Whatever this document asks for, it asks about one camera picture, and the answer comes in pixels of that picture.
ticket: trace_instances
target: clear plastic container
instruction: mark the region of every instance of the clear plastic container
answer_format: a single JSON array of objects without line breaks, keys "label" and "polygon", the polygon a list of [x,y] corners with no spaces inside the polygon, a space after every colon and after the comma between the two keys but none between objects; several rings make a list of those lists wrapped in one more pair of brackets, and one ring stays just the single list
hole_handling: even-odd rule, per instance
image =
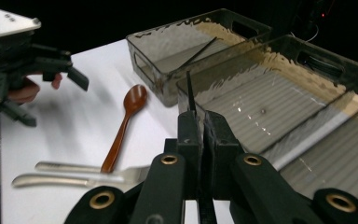
[{"label": "clear plastic container", "polygon": [[[336,105],[349,92],[358,93],[357,62],[290,35],[191,75],[200,120],[205,110],[223,115],[246,151],[266,157],[274,144],[307,124],[308,119],[326,113],[326,108],[331,109],[328,118],[344,122],[351,114],[340,116],[341,107]],[[184,112],[188,103],[186,80],[179,80],[177,87],[179,112]],[[316,134],[323,130],[324,123],[315,119],[307,124],[311,128],[303,128],[295,137],[301,143],[308,131]],[[277,160],[287,153],[290,150],[279,148],[267,159]]]},{"label": "clear plastic container", "polygon": [[166,106],[177,104],[176,81],[225,60],[203,59],[240,43],[251,49],[269,40],[271,28],[227,9],[127,36],[133,70]]}]

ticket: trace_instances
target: wooden spoon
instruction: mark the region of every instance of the wooden spoon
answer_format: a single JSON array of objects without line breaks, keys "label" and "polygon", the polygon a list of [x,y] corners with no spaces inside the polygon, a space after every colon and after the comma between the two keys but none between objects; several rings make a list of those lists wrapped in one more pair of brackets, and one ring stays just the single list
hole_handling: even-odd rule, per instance
[{"label": "wooden spoon", "polygon": [[146,88],[142,85],[133,86],[126,94],[124,98],[124,108],[126,109],[126,115],[121,123],[120,129],[118,129],[117,136],[113,145],[110,147],[103,166],[101,167],[101,173],[112,173],[115,166],[118,151],[120,150],[121,143],[124,139],[124,133],[126,132],[127,124],[130,117],[144,107],[147,100]]}]

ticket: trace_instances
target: white table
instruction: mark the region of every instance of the white table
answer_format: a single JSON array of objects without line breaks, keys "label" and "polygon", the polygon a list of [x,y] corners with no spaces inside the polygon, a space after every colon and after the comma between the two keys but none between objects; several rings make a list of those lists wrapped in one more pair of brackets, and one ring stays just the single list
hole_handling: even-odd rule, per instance
[{"label": "white table", "polygon": [[[37,118],[37,127],[26,127],[1,115],[3,224],[63,223],[90,189],[66,186],[15,189],[12,180],[18,175],[40,173],[34,169],[39,161],[101,166],[124,118],[125,94],[133,85],[144,84],[132,70],[126,40],[78,53],[72,60],[74,67],[89,78],[87,92],[68,78],[55,91],[50,83],[41,81],[41,76],[35,76],[32,79],[41,86],[41,92],[23,107]],[[177,137],[177,106],[165,107],[147,90],[145,108],[130,120],[117,170],[150,164],[163,152],[165,139]],[[102,174],[77,175],[108,178]],[[219,223],[233,223],[228,202],[215,206]],[[186,202],[186,223],[198,223],[193,201]]]}]

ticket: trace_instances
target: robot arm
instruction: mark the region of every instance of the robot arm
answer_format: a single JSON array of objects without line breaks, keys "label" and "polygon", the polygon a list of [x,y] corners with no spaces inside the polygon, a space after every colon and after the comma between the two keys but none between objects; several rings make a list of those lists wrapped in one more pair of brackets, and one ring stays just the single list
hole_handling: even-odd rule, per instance
[{"label": "robot arm", "polygon": [[7,99],[8,91],[20,89],[27,74],[41,71],[44,81],[52,81],[63,72],[84,91],[89,86],[88,78],[73,67],[69,51],[32,43],[40,27],[39,19],[0,10],[0,111],[27,126],[36,126],[35,118]]}]

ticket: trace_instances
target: utensil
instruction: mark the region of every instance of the utensil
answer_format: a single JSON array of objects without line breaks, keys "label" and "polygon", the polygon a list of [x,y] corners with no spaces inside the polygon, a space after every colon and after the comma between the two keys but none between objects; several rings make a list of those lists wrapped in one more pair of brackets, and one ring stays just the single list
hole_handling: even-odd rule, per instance
[{"label": "utensil", "polygon": [[[130,167],[122,171],[112,172],[112,176],[120,176],[129,181],[136,179],[138,175],[147,175],[150,166],[143,167]],[[72,172],[72,173],[94,173],[100,174],[101,167],[88,166],[88,165],[77,165],[69,163],[51,162],[51,161],[40,161],[34,167],[39,171],[50,171],[50,172]]]},{"label": "utensil", "polygon": [[147,100],[147,91],[143,85],[133,86],[124,98],[124,108],[126,114],[118,129],[117,136],[113,145],[111,146],[101,168],[101,173],[112,173],[115,166],[117,155],[124,139],[124,133],[127,129],[127,124],[130,117],[144,107]]},{"label": "utensil", "polygon": [[113,172],[113,175],[110,175],[111,179],[109,180],[64,175],[24,174],[18,175],[14,178],[12,186],[15,188],[37,185],[66,185],[86,188],[112,186],[125,192],[144,181],[147,177],[149,169],[149,166],[144,166],[131,167],[123,171],[116,171]]},{"label": "utensil", "polygon": [[65,185],[86,187],[89,189],[96,188],[99,186],[112,186],[117,189],[121,189],[123,192],[126,192],[127,190],[132,189],[141,182],[142,181],[139,181],[138,183],[121,183],[117,181],[107,181],[63,175],[25,174],[17,176],[13,180],[12,186],[15,188],[22,188],[37,185]]}]

